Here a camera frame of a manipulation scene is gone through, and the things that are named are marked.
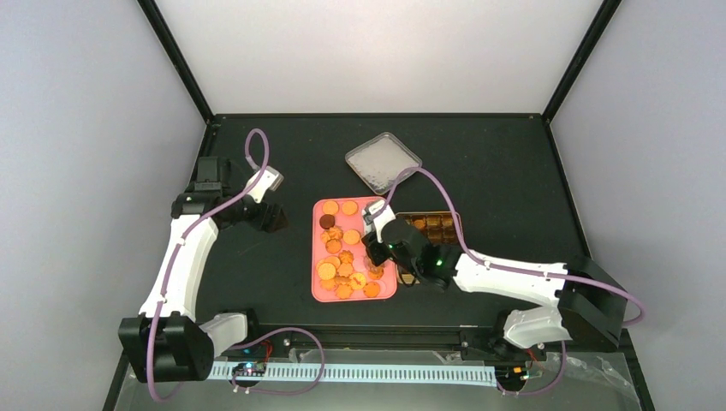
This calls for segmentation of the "pink plastic tray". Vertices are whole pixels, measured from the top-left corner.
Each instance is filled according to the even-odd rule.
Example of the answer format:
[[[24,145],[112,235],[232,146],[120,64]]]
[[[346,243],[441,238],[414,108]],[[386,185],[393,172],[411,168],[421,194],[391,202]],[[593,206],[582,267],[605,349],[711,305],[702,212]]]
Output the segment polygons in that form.
[[[337,201],[340,210],[334,215],[336,226],[323,230],[318,220],[324,214],[322,204],[326,200]],[[356,215],[346,216],[342,213],[341,204],[347,200],[358,203],[359,212]],[[361,241],[365,235],[361,211],[368,203],[377,200],[378,197],[323,199],[313,206],[311,292],[316,301],[380,301],[389,299],[397,291],[396,266],[390,261],[378,267],[373,266]],[[349,229],[360,232],[358,244],[351,246],[342,240],[343,232]],[[333,279],[324,281],[319,278],[317,268],[323,262],[336,266],[337,274]]]

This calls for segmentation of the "gold cookie tin box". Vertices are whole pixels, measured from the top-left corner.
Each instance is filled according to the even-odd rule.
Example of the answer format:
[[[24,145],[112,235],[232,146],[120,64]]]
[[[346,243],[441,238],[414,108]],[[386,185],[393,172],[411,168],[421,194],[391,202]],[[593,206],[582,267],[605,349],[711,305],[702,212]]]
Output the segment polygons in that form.
[[[396,215],[433,244],[459,244],[454,225],[455,220],[461,221],[458,214],[454,216],[450,211],[406,211]]]

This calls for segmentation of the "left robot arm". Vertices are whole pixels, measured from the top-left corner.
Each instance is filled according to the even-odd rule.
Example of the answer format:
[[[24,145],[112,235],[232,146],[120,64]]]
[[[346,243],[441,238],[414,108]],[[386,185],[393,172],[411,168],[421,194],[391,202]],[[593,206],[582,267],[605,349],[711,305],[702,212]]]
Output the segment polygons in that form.
[[[170,240],[152,291],[138,314],[122,319],[118,336],[136,377],[144,383],[203,381],[213,361],[245,341],[256,321],[252,310],[222,312],[201,324],[196,307],[205,263],[222,229],[238,223],[267,233],[284,228],[279,204],[265,201],[283,175],[267,166],[245,187],[229,182],[231,162],[205,157],[171,207]]]

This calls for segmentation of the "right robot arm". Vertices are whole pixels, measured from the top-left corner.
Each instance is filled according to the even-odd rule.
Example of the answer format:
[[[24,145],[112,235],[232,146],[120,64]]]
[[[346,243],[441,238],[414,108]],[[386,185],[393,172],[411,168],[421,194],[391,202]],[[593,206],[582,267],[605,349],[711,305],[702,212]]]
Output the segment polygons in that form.
[[[586,348],[619,348],[625,291],[588,258],[535,264],[494,258],[452,244],[433,244],[400,217],[366,217],[363,243],[374,265],[391,261],[423,284],[501,295],[532,304],[506,313],[488,334],[489,350],[508,359],[539,343],[572,341]]]

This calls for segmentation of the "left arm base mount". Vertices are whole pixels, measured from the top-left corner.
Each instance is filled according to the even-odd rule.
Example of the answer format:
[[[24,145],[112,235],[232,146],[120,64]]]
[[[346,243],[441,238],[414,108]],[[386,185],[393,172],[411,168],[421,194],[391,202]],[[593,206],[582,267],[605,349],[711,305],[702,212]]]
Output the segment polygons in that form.
[[[222,352],[222,356],[259,361],[270,360],[284,351],[283,340],[290,338],[292,333],[291,327],[263,328],[260,333],[255,334],[253,337],[234,343],[230,348]]]

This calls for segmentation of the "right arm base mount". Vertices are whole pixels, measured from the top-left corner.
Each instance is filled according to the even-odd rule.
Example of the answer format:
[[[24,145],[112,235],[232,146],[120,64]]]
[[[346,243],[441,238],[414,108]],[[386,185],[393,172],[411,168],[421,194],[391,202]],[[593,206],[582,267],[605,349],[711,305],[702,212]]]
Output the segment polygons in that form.
[[[516,366],[530,360],[546,359],[543,349],[517,348],[492,328],[461,328],[458,337],[463,360],[482,360],[495,365]]]

